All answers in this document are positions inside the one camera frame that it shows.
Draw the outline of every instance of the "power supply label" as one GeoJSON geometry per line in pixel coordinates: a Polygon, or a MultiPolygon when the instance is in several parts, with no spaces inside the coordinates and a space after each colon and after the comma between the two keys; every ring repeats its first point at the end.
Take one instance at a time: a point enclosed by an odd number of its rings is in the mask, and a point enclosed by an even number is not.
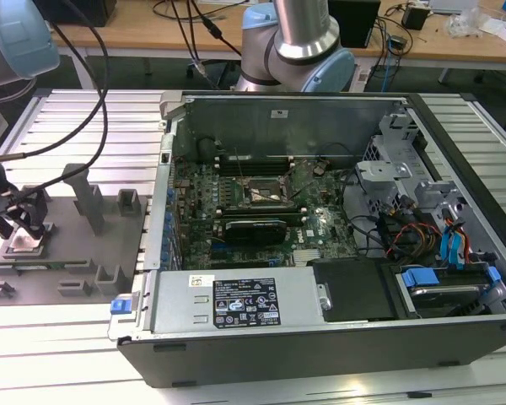
{"type": "Polygon", "coordinates": [[[275,278],[215,280],[213,325],[219,329],[281,325],[275,278]]]}

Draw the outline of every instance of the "green circuit board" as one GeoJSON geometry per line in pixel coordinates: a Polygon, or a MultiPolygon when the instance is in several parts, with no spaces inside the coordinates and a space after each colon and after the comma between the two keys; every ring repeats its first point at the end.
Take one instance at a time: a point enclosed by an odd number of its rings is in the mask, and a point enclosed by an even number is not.
{"type": "Polygon", "coordinates": [[[225,177],[210,165],[177,163],[183,268],[294,267],[304,266],[304,257],[356,256],[338,203],[341,172],[314,175],[315,169],[320,170],[319,162],[304,160],[286,175],[225,177]],[[245,219],[258,219],[262,215],[254,208],[262,204],[302,209],[299,226],[288,226],[284,242],[275,246],[227,243],[218,210],[251,208],[245,219]]]}

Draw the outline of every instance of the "desk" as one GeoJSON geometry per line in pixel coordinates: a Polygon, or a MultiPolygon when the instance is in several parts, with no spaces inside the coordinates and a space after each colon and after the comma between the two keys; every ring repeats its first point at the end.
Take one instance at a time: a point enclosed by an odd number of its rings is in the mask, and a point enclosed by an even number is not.
{"type": "MultiPolygon", "coordinates": [[[[384,0],[380,14],[401,0],[384,0]]],[[[118,0],[116,11],[106,27],[99,32],[113,57],[178,57],[189,58],[186,45],[175,21],[163,19],[152,13],[152,0],[118,0]]],[[[503,0],[482,0],[484,8],[501,10],[503,0]]],[[[186,15],[184,4],[177,4],[180,15],[186,15]]],[[[203,11],[217,6],[202,4],[203,11]]],[[[488,9],[485,12],[499,17],[488,9]]],[[[245,8],[238,6],[222,12],[226,19],[218,21],[225,38],[240,49],[242,41],[241,20],[245,8]]],[[[392,18],[401,21],[402,12],[392,18]]],[[[420,68],[464,68],[485,70],[506,70],[506,42],[485,34],[482,38],[452,39],[444,31],[447,17],[433,15],[428,18],[423,30],[411,31],[414,46],[401,60],[402,66],[420,68]]],[[[64,26],[64,33],[78,47],[83,57],[101,56],[102,52],[89,30],[78,26],[64,26]]],[[[388,24],[392,34],[401,32],[392,23],[388,24]]],[[[195,24],[196,43],[202,59],[238,59],[225,44],[214,40],[202,24],[195,24]]],[[[71,51],[55,36],[60,53],[71,56],[71,51]]],[[[352,49],[357,68],[351,83],[351,91],[362,92],[367,83],[371,67],[381,52],[380,33],[375,30],[366,49],[352,49]]],[[[80,62],[73,58],[83,89],[93,85],[80,62]]]]}

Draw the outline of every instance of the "motherboard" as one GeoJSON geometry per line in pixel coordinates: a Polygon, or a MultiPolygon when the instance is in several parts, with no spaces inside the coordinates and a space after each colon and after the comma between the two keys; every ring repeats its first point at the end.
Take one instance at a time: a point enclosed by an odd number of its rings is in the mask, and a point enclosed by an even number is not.
{"type": "Polygon", "coordinates": [[[320,159],[177,159],[181,268],[303,267],[356,256],[340,204],[344,174],[320,159]]]}

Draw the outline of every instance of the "blue drive bracket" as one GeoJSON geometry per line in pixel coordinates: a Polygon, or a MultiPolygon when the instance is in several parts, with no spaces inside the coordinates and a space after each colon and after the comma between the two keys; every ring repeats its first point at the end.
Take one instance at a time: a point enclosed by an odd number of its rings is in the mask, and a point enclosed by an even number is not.
{"type": "Polygon", "coordinates": [[[461,245],[461,235],[454,234],[452,245],[449,247],[448,263],[455,264],[458,269],[463,268],[463,263],[459,262],[459,247],[461,245]]]}
{"type": "Polygon", "coordinates": [[[432,267],[409,268],[401,276],[408,288],[440,284],[437,274],[435,274],[432,267]]]}
{"type": "Polygon", "coordinates": [[[440,258],[446,260],[448,258],[449,246],[449,227],[444,228],[442,239],[440,240],[440,258]]]}

